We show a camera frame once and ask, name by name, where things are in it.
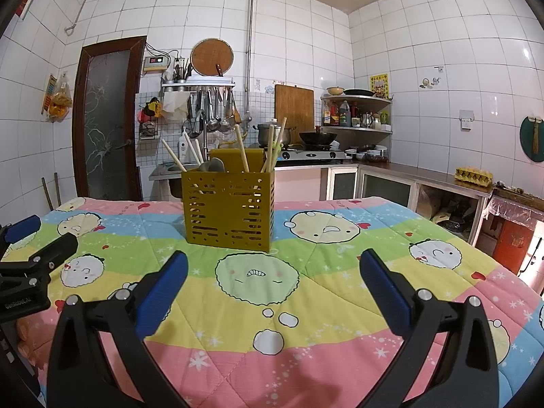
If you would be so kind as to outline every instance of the green cartoon face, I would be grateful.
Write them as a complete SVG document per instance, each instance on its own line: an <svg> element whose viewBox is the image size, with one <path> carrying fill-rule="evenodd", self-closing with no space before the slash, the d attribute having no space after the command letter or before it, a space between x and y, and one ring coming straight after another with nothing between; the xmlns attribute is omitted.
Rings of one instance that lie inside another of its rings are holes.
<svg viewBox="0 0 544 408"><path fill-rule="evenodd" d="M279 304L299 284L299 272L286 262L263 253L236 253L216 267L221 289L254 305Z"/></svg>

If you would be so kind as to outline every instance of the blue gripper pad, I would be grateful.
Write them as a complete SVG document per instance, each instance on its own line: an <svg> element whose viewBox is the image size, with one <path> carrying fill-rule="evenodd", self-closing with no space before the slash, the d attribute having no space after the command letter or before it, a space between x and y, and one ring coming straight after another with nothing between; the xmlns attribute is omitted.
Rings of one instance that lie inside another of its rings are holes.
<svg viewBox="0 0 544 408"><path fill-rule="evenodd" d="M370 250L361 254L361 277L393 334L403 338L410 335L411 310L403 295L385 272L377 255Z"/></svg>
<svg viewBox="0 0 544 408"><path fill-rule="evenodd" d="M17 224L13 224L11 227L9 227L4 235L4 240L7 243L19 242L21 239L37 232L40 227L40 218L38 218L36 215L29 216L28 218L23 219Z"/></svg>
<svg viewBox="0 0 544 408"><path fill-rule="evenodd" d="M187 256L178 253L167 269L161 272L160 278L138 307L136 334L140 340L155 334L188 274Z"/></svg>

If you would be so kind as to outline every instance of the metal screw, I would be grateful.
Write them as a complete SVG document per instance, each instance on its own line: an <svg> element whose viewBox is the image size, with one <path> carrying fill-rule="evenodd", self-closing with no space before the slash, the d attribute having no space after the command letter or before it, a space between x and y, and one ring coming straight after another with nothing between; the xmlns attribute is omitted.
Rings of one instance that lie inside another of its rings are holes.
<svg viewBox="0 0 544 408"><path fill-rule="evenodd" d="M417 296L422 301L430 301L432 299L432 293L425 288L422 288L420 291L418 291Z"/></svg>
<svg viewBox="0 0 544 408"><path fill-rule="evenodd" d="M126 301L131 296L131 292L126 288L122 290L117 290L115 292L115 298L119 301Z"/></svg>
<svg viewBox="0 0 544 408"><path fill-rule="evenodd" d="M67 305L75 305L77 301L80 300L75 294L72 294L66 298Z"/></svg>
<svg viewBox="0 0 544 408"><path fill-rule="evenodd" d="M479 307L481 305L480 298L477 296L471 296L469 297L469 304L473 307Z"/></svg>

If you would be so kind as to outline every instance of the egg carton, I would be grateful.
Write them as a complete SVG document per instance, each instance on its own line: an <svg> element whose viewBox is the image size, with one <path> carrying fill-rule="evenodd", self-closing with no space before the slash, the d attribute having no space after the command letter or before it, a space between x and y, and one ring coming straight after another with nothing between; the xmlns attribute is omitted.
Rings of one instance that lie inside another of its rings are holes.
<svg viewBox="0 0 544 408"><path fill-rule="evenodd" d="M458 167L455 169L455 179L487 187L493 182L493 174L476 167Z"/></svg>

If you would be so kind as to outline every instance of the brown door frame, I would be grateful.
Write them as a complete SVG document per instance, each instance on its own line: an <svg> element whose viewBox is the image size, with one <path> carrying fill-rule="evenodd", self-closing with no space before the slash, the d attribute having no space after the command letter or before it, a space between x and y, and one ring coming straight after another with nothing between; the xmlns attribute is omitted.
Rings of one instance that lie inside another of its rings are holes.
<svg viewBox="0 0 544 408"><path fill-rule="evenodd" d="M126 168L127 185L129 186L130 201L141 201L141 183L136 166L136 145L134 142L134 109L135 94L140 91L140 69L145 49L146 36L114 39L103 43L85 46L81 51L80 64L77 69L74 88L74 104L72 119L72 158L75 176L75 188L78 196L89 196L87 170L85 163L85 94L89 62L92 57L130 50L129 67L124 98L124 139L132 140L132 144L124 148L124 163Z"/></svg>

